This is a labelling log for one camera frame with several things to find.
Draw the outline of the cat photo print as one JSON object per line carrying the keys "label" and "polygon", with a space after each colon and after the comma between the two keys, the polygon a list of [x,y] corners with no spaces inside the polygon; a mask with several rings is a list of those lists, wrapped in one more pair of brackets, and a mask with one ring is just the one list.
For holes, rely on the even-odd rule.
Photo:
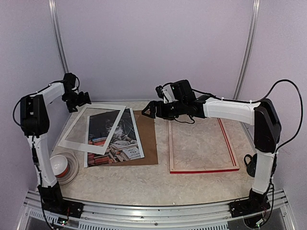
{"label": "cat photo print", "polygon": [[107,149],[103,155],[85,152],[85,168],[100,165],[119,165],[127,161],[144,158],[136,118],[131,108],[124,110],[110,143],[106,143],[107,136],[111,133],[118,114],[119,111],[109,111],[87,117],[88,130],[85,140],[90,145],[107,146]]}

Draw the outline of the red wooden picture frame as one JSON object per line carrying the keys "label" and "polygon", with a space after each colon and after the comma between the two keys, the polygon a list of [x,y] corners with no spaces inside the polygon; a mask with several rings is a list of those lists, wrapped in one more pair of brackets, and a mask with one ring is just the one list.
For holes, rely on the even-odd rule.
{"label": "red wooden picture frame", "polygon": [[168,122],[170,173],[224,173],[240,169],[234,147],[220,118],[194,124]]}

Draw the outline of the white mat board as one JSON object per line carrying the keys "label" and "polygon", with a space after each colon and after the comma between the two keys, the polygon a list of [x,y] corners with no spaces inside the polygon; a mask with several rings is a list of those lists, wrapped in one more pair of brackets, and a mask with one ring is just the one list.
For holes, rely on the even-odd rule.
{"label": "white mat board", "polygon": [[[99,112],[87,117],[85,131],[81,131],[85,134],[85,141],[80,142],[67,139],[79,119],[89,109],[96,109]],[[86,104],[63,135],[59,146],[77,151],[105,155],[125,109],[126,106],[124,105]]]}

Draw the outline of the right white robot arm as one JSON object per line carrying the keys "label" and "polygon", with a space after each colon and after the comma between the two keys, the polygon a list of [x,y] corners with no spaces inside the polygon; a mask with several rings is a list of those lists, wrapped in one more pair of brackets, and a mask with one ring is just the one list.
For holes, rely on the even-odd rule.
{"label": "right white robot arm", "polygon": [[243,122],[254,127],[256,149],[255,175],[249,196],[229,204],[231,216],[240,217],[271,209],[267,193],[273,187],[272,178],[277,165],[277,145],[281,123],[270,99],[260,102],[238,102],[195,94],[176,96],[174,101],[151,101],[142,115],[155,119],[175,120],[180,115],[190,118],[221,118]]}

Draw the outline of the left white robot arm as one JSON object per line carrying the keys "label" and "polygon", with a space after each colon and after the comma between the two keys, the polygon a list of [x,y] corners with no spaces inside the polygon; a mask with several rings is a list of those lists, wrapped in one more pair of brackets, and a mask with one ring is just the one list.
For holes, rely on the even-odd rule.
{"label": "left white robot arm", "polygon": [[49,159],[47,133],[50,121],[47,105],[59,97],[66,103],[70,113],[76,112],[77,107],[91,102],[88,93],[78,92],[76,80],[55,81],[46,88],[19,100],[17,106],[20,108],[20,121],[17,125],[27,137],[32,152],[42,210],[80,218],[84,204],[63,198]]}

